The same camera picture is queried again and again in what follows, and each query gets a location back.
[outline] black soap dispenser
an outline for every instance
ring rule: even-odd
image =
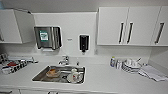
[[[84,54],[86,52],[86,50],[88,50],[89,36],[88,35],[80,35],[79,39],[80,39],[80,50]]]

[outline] faucet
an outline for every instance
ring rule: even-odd
[[[63,57],[64,57],[63,61],[60,61],[59,64],[69,65],[69,56],[63,56]]]

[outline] white cabinet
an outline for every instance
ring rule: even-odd
[[[123,42],[128,7],[100,7],[98,45],[121,45]]]
[[[160,7],[130,7],[124,45],[150,46]]]
[[[161,8],[151,45],[168,46],[168,6]]]
[[[54,94],[50,91],[38,91],[38,90],[20,90],[21,94]]]
[[[34,41],[32,14],[16,10],[0,10],[0,43],[26,43]]]
[[[20,94],[18,89],[4,89],[0,88],[0,94]]]
[[[149,46],[159,10],[160,7],[100,8],[97,44]]]

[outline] dish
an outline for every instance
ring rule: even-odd
[[[122,69],[126,72],[130,72],[130,73],[138,73],[138,71],[140,70],[141,68],[141,65],[138,63],[138,65],[135,67],[135,66],[128,66],[126,64],[126,62],[123,63],[122,65]]]
[[[82,78],[83,78],[83,74],[80,74],[80,73],[78,73],[79,74],[79,76],[78,76],[78,79],[74,79],[74,74],[69,74],[68,76],[67,76],[67,80],[68,80],[68,82],[70,82],[70,83],[78,83],[78,82],[80,82],[81,80],[82,80]]]
[[[51,69],[46,73],[47,77],[58,77],[61,74],[61,71],[59,70],[55,70],[55,69]]]

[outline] stainless steel sink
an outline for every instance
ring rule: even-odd
[[[83,75],[83,78],[80,82],[76,84],[81,84],[84,82],[84,74],[85,74],[85,67],[74,67],[74,66],[47,66],[44,70],[42,70],[37,76],[35,76],[32,80],[33,81],[43,81],[43,82],[61,82],[61,83],[70,83],[67,80],[67,76],[71,73],[72,69],[77,69],[77,72]],[[57,78],[47,77],[46,73],[50,69],[60,70],[61,74]]]

